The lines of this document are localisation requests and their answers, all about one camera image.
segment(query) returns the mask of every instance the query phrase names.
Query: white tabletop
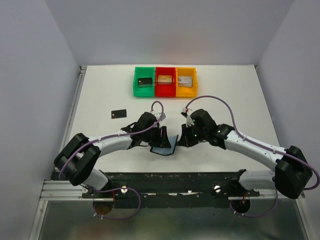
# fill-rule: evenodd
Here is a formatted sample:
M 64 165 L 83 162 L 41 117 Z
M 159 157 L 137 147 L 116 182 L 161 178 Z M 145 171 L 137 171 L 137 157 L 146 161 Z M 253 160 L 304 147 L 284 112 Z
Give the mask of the white tabletop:
M 135 98 L 135 67 L 136 65 L 87 67 L 70 138 L 77 133 L 83 133 L 87 137 L 113 134 L 137 121 L 143 112 L 149 112 L 155 100 L 160 100 L 164 105 L 166 119 L 163 125 L 167 126 L 168 136 L 181 135 L 181 125 L 186 119 L 180 113 L 190 99 Z M 271 145 L 279 145 L 253 65 L 174 67 L 195 67 L 198 96 L 214 95 L 222 98 L 231 106 L 241 132 Z M 207 110 L 217 124 L 232 125 L 227 107 L 215 99 L 198 99 L 190 108 Z M 111 111 L 121 109 L 127 110 L 127 117 L 111 119 Z M 161 108 L 156 106 L 155 110 L 160 111 Z M 95 168 L 105 172 L 233 172 L 239 169 L 267 169 L 244 155 L 211 146 L 207 142 L 190 148 L 178 146 L 170 156 L 151 153 L 149 147 L 117 151 L 99 158 Z

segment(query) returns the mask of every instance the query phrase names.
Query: white item in yellow bin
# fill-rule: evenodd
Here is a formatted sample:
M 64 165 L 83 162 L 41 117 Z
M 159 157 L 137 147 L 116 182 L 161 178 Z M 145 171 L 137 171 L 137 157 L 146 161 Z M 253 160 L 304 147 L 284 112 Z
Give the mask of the white item in yellow bin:
M 158 84 L 167 85 L 172 84 L 172 76 L 170 75 L 158 75 Z
M 193 79 L 191 76 L 178 76 L 178 86 L 192 88 Z

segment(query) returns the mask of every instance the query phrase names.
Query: black rectangle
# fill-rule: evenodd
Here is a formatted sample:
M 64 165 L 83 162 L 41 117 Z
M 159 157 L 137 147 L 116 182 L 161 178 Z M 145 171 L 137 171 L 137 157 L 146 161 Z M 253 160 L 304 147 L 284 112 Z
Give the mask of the black rectangle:
M 111 111 L 111 119 L 121 119 L 127 117 L 127 109 Z
M 153 85 L 152 77 L 139 77 L 138 78 L 138 86 L 140 88 L 152 87 L 152 85 Z

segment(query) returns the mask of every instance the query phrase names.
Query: gray floor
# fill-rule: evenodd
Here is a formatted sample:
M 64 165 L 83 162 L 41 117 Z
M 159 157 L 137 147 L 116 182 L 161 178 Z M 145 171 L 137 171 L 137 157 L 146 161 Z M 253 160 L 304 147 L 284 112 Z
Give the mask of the gray floor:
M 273 200 L 254 200 L 251 214 L 262 213 Z M 130 214 L 115 209 L 112 214 Z M 42 240 L 304 240 L 305 229 L 297 204 L 280 199 L 274 212 L 261 218 L 244 218 L 230 209 L 142 209 L 127 220 L 94 217 L 92 203 L 50 202 L 41 230 Z

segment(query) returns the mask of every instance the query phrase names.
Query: cable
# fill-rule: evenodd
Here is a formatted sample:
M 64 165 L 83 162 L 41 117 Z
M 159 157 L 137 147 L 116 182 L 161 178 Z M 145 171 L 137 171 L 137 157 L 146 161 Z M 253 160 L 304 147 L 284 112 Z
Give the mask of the cable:
M 230 112 L 230 114 L 231 114 L 232 124 L 233 124 L 233 127 L 234 127 L 235 132 L 239 135 L 240 138 L 244 139 L 244 136 L 243 136 L 243 135 L 238 131 L 238 129 L 237 129 L 236 122 L 235 122 L 235 117 L 234 117 L 234 113 L 232 112 L 231 107 L 228 105 L 228 103 L 226 103 L 226 102 L 225 102 L 224 100 L 222 100 L 221 98 L 216 97 L 216 96 L 210 96 L 210 95 L 198 96 L 198 97 L 192 99 L 192 100 L 185 106 L 185 108 L 188 109 L 188 106 L 189 106 L 193 101 L 195 101 L 195 100 L 197 100 L 197 99 L 202 99 L 202 98 L 212 98 L 212 99 L 216 99 L 216 100 L 219 100 L 220 102 L 224 103 L 224 105 L 226 105 L 226 107 L 229 109 L 229 112 Z M 256 146 L 258 146 L 258 147 L 260 147 L 260 148 L 263 148 L 263 149 L 265 149 L 265 150 L 268 150 L 268 151 L 271 151 L 271 152 L 274 151 L 272 148 L 267 147 L 267 146 L 264 146 L 264 145 L 262 145 L 262 144 L 260 144 L 260 143 L 258 143 L 258 142 L 255 142 L 255 141 L 253 141 L 253 140 L 251 140 L 251 139 L 249 139 L 249 138 L 247 138 L 247 137 L 245 138 L 245 140 L 248 141 L 249 143 L 252 143 L 253 145 L 256 145 Z M 317 172 L 317 170 L 316 170 L 313 166 L 309 165 L 308 163 L 306 163 L 306 162 L 302 161 L 301 159 L 299 159 L 299 158 L 297 158 L 297 157 L 295 157 L 295 156 L 292 156 L 292 155 L 290 155 L 290 154 L 288 154 L 288 153 L 281 152 L 281 151 L 278 151 L 278 150 L 275 150 L 274 152 L 277 153 L 277 154 L 286 156 L 286 157 L 288 157 L 288 158 L 291 158 L 291 159 L 293 159 L 293 160 L 296 160 L 296 161 L 298 161 L 299 163 L 301 163 L 302 165 L 305 165 L 306 167 L 310 168 L 310 169 L 314 172 L 314 174 L 315 174 L 315 176 L 316 176 L 316 183 L 315 183 L 315 185 L 310 186 L 310 187 L 305 187 L 303 190 L 312 190 L 312 189 L 315 189 L 316 187 L 319 186 L 319 184 L 320 184 L 320 175 L 319 175 L 319 173 Z
M 126 216 L 126 217 L 112 217 L 112 216 L 105 216 L 105 215 L 99 215 L 96 211 L 96 205 L 93 205 L 93 211 L 94 211 L 94 216 L 99 216 L 100 218 L 103 218 L 103 219 L 111 219 L 111 220 L 125 220 L 125 219 L 129 219 L 129 218 L 132 218 L 134 215 L 136 215 L 139 210 L 140 210 L 140 207 L 141 207 L 141 198 L 140 198 L 140 195 L 139 193 L 131 188 L 131 187 L 118 187 L 118 188 L 113 188 L 113 189 L 109 189 L 109 190 L 97 190 L 97 189 L 94 189 L 93 190 L 97 193 L 109 193 L 109 192 L 113 192 L 113 191 L 117 191 L 117 190 L 121 190 L 121 189 L 128 189 L 128 190 L 131 190 L 133 191 L 137 197 L 138 197 L 138 200 L 139 200 L 139 203 L 138 203 L 138 207 L 137 209 L 135 210 L 135 212 L 133 214 L 131 214 L 130 216 Z
M 277 207 L 278 205 L 278 191 L 275 190 L 275 202 L 272 206 L 272 208 L 270 208 L 268 211 L 266 211 L 265 213 L 262 213 L 262 214 L 258 214 L 258 215 L 249 215 L 249 214 L 246 214 L 246 213 L 239 213 L 239 212 L 236 212 L 236 210 L 234 209 L 234 203 L 233 201 L 230 201 L 230 208 L 231 210 L 233 211 L 234 214 L 237 214 L 239 216 L 242 216 L 242 217 L 246 217 L 246 218 L 260 218 L 260 217 L 264 217 L 266 215 L 268 215 L 269 213 L 271 213 L 273 210 L 275 210 L 275 208 Z
M 62 180 L 63 178 L 63 172 L 66 170 L 66 167 L 68 166 L 68 164 L 71 162 L 71 160 L 82 150 L 84 149 L 86 146 L 90 145 L 90 144 L 94 144 L 98 141 L 101 141 L 101 140 L 105 140 L 105 139 L 110 139 L 110 138 L 114 138 L 114 137 L 122 137 L 122 136 L 133 136 L 133 135 L 137 135 L 137 134 L 142 134 L 146 131 L 149 131 L 150 129 L 152 129 L 153 127 L 155 127 L 162 119 L 162 116 L 164 114 L 164 106 L 163 104 L 160 102 L 160 101 L 154 101 L 151 105 L 151 111 L 154 109 L 154 105 L 158 103 L 160 104 L 161 106 L 161 115 L 159 117 L 159 119 L 150 127 L 144 129 L 144 130 L 141 130 L 141 131 L 137 131 L 137 132 L 131 132 L 131 133 L 122 133 L 122 134 L 113 134 L 113 135 L 108 135 L 108 136 L 104 136 L 104 137 L 101 137 L 101 139 L 95 139 L 95 140 L 92 140 L 92 141 L 89 141 L 87 143 L 85 143 L 84 145 L 82 145 L 81 147 L 79 147 L 69 158 L 68 160 L 65 162 L 65 164 L 63 165 L 63 167 L 61 168 L 60 170 L 60 173 L 59 173 L 59 179 Z

